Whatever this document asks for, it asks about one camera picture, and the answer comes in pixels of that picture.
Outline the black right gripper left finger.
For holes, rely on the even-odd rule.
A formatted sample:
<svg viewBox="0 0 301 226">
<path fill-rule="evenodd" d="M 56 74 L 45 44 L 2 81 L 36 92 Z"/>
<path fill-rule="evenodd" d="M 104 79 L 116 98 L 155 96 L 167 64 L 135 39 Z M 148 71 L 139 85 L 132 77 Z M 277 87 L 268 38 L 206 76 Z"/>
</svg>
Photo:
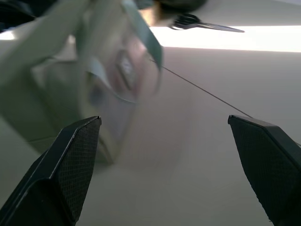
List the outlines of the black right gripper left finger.
<svg viewBox="0 0 301 226">
<path fill-rule="evenodd" d="M 0 209 L 0 226 L 75 226 L 94 171 L 99 116 L 63 128 Z"/>
</svg>

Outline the dark rounded object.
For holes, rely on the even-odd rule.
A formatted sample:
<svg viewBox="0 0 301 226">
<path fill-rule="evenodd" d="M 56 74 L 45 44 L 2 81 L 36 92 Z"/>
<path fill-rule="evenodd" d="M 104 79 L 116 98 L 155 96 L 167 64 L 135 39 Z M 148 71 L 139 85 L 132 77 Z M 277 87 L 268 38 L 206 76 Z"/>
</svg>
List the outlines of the dark rounded object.
<svg viewBox="0 0 301 226">
<path fill-rule="evenodd" d="M 171 12 L 186 13 L 204 6 L 208 0 L 157 0 L 162 8 Z"/>
</svg>

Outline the black-handled scissors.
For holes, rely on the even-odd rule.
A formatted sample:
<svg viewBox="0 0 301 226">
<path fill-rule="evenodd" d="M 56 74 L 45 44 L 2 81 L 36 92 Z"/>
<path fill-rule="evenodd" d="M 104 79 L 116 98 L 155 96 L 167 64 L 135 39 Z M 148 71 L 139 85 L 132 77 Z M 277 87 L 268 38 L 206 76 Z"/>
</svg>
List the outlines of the black-handled scissors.
<svg viewBox="0 0 301 226">
<path fill-rule="evenodd" d="M 245 31 L 227 27 L 218 24 L 211 24 L 205 23 L 201 21 L 197 16 L 192 14 L 182 14 L 178 15 L 171 25 L 169 26 L 173 30 L 188 30 L 192 28 L 204 28 L 204 29 L 211 29 L 211 30 L 218 30 L 218 31 L 226 31 L 226 32 L 237 32 L 237 33 L 244 33 Z"/>
</svg>

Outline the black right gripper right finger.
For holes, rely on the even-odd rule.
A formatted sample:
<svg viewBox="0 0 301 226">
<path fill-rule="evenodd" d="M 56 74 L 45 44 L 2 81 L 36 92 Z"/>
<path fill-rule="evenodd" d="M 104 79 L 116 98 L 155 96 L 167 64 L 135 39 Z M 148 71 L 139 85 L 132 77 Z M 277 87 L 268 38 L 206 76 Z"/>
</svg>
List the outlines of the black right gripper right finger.
<svg viewBox="0 0 301 226">
<path fill-rule="evenodd" d="M 230 115 L 244 173 L 274 226 L 301 226 L 301 147 L 280 127 Z"/>
</svg>

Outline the blurred white bag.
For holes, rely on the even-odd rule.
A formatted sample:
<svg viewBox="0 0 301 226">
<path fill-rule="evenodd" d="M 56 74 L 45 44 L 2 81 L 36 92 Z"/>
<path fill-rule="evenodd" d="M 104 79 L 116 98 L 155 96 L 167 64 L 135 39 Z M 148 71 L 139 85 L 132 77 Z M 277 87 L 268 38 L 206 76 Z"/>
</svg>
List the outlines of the blurred white bag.
<svg viewBox="0 0 301 226">
<path fill-rule="evenodd" d="M 0 117 L 42 153 L 62 128 L 100 116 L 96 159 L 114 163 L 136 108 L 160 88 L 158 20 L 157 3 L 56 0 L 0 32 Z"/>
</svg>

